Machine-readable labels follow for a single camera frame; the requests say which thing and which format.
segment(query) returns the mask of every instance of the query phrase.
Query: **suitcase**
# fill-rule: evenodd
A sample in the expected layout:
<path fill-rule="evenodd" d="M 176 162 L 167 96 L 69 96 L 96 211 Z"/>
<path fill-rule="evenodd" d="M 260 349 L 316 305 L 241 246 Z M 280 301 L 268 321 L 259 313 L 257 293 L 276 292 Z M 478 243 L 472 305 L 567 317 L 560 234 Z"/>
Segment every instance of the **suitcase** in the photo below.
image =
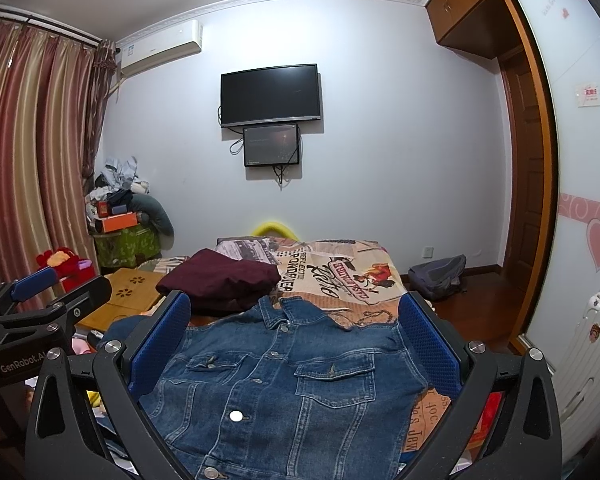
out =
<path fill-rule="evenodd" d="M 600 431 L 600 292 L 589 300 L 553 383 L 566 462 Z"/>

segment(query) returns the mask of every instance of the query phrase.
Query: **small monitor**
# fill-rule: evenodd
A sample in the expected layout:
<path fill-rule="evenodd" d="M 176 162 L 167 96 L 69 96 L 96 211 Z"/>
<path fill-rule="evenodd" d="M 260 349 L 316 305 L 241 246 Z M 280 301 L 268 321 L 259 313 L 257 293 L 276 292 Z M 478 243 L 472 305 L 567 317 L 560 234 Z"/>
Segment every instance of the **small monitor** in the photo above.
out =
<path fill-rule="evenodd" d="M 245 168 L 300 163 L 300 133 L 297 124 L 248 126 L 243 132 Z"/>

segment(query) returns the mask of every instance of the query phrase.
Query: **backpack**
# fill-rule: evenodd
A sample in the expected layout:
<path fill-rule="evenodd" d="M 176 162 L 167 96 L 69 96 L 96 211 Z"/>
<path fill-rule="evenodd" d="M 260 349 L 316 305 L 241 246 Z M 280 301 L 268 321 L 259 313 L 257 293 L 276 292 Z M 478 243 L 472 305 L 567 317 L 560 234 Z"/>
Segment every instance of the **backpack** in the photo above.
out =
<path fill-rule="evenodd" d="M 442 300 L 462 290 L 460 274 L 466 265 L 466 256 L 442 258 L 409 269 L 411 288 L 427 300 Z"/>

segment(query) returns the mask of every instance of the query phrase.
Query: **red stuffed toy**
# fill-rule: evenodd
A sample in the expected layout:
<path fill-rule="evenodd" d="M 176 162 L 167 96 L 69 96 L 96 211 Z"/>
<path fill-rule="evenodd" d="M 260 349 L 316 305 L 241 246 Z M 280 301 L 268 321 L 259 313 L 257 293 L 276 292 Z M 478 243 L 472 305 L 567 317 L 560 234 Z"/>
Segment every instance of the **red stuffed toy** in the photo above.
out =
<path fill-rule="evenodd" d="M 67 247 L 58 247 L 55 253 L 45 251 L 36 256 L 36 262 L 40 269 L 53 267 L 58 279 L 77 274 L 80 257 Z"/>

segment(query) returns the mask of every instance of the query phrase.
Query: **metal button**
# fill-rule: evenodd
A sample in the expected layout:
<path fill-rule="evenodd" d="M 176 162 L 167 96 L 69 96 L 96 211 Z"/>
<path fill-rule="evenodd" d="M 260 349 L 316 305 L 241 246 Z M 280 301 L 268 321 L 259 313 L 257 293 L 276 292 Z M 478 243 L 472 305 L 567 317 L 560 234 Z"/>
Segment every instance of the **metal button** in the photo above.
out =
<path fill-rule="evenodd" d="M 205 477 L 210 480 L 216 480 L 220 476 L 218 469 L 215 467 L 205 467 Z"/>
<path fill-rule="evenodd" d="M 62 354 L 61 349 L 59 349 L 57 347 L 52 348 L 51 350 L 49 350 L 49 352 L 46 353 L 46 358 L 53 361 L 54 359 L 58 359 L 61 354 Z"/>
<path fill-rule="evenodd" d="M 474 354 L 483 354 L 486 349 L 482 341 L 469 341 L 469 350 Z"/>
<path fill-rule="evenodd" d="M 120 348 L 122 348 L 122 343 L 117 339 L 112 339 L 104 345 L 104 351 L 107 354 L 115 354 Z"/>
<path fill-rule="evenodd" d="M 235 410 L 234 412 L 229 413 L 229 418 L 234 422 L 240 422 L 244 419 L 244 415 L 242 414 L 242 412 Z"/>
<path fill-rule="evenodd" d="M 529 357 L 531 357 L 534 361 L 541 361 L 544 356 L 538 348 L 530 348 Z"/>

